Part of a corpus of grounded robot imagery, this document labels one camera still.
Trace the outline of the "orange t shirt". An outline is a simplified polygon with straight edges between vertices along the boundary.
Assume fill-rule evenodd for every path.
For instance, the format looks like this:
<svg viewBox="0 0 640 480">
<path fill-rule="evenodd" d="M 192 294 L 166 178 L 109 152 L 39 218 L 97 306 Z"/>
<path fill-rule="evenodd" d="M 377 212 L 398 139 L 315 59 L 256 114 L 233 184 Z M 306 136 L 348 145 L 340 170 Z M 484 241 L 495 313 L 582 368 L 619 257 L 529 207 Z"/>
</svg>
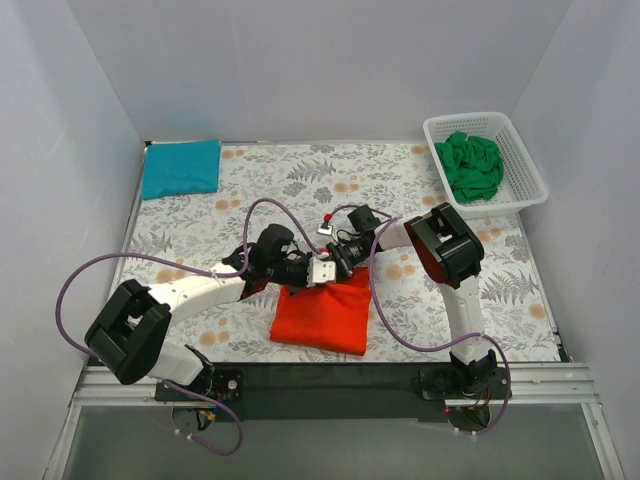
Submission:
<svg viewBox="0 0 640 480">
<path fill-rule="evenodd" d="M 366 267 L 356 268 L 344 283 L 297 292 L 283 286 L 270 340 L 362 356 L 367 350 L 371 298 Z"/>
</svg>

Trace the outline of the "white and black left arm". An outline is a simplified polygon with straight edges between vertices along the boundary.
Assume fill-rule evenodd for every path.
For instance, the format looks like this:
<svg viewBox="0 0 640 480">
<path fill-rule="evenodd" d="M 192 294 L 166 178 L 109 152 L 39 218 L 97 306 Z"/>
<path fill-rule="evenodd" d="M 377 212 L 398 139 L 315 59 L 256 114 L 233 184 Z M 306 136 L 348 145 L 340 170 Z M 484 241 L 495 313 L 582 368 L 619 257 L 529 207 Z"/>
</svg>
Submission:
<svg viewBox="0 0 640 480">
<path fill-rule="evenodd" d="M 311 252 L 295 247 L 287 228 L 271 224 L 204 275 L 164 284 L 121 283 L 85 335 L 85 343 L 123 385 L 148 376 L 210 396 L 213 363 L 198 349 L 167 339 L 169 330 L 218 305 L 239 302 L 270 283 L 304 289 L 326 278 Z"/>
</svg>

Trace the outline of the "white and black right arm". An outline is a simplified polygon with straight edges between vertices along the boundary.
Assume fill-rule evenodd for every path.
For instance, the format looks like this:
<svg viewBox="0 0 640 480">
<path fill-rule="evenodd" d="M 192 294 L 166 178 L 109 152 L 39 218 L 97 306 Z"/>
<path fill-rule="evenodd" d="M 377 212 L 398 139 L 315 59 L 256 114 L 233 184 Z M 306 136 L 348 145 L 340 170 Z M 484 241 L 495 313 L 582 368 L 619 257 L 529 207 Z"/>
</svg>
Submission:
<svg viewBox="0 0 640 480">
<path fill-rule="evenodd" d="M 351 278 L 356 265 L 374 260 L 378 253 L 413 248 L 442 295 L 451 334 L 445 346 L 450 360 L 422 375 L 422 389 L 431 398 L 488 400 L 502 370 L 483 337 L 479 275 L 485 253 L 475 233 L 448 203 L 422 215 L 385 222 L 362 205 L 348 219 L 353 231 L 345 239 L 334 233 L 326 244 L 326 259 L 335 264 L 336 280 Z"/>
</svg>

